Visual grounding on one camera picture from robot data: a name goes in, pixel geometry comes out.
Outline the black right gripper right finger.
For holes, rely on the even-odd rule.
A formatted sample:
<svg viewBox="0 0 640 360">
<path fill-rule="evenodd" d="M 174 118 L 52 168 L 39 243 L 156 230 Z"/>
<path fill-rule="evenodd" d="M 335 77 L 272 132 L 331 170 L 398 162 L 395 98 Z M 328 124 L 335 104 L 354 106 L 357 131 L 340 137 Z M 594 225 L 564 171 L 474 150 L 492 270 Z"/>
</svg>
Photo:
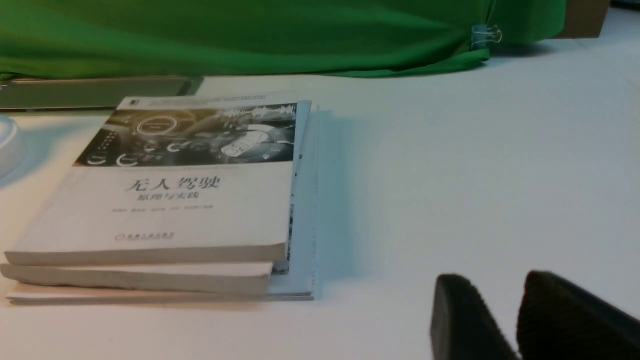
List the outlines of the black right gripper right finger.
<svg viewBox="0 0 640 360">
<path fill-rule="evenodd" d="M 524 360 L 637 360 L 640 322 L 550 271 L 526 276 L 517 342 Z"/>
</svg>

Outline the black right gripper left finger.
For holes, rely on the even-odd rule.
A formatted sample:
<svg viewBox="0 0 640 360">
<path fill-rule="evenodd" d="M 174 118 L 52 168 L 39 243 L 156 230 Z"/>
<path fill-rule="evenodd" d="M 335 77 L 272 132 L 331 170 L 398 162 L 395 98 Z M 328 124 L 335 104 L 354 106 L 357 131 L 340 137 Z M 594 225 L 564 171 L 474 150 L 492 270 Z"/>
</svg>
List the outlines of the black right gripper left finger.
<svg viewBox="0 0 640 360">
<path fill-rule="evenodd" d="M 441 274 L 434 287 L 430 344 L 435 360 L 518 360 L 478 289 Z"/>
</svg>

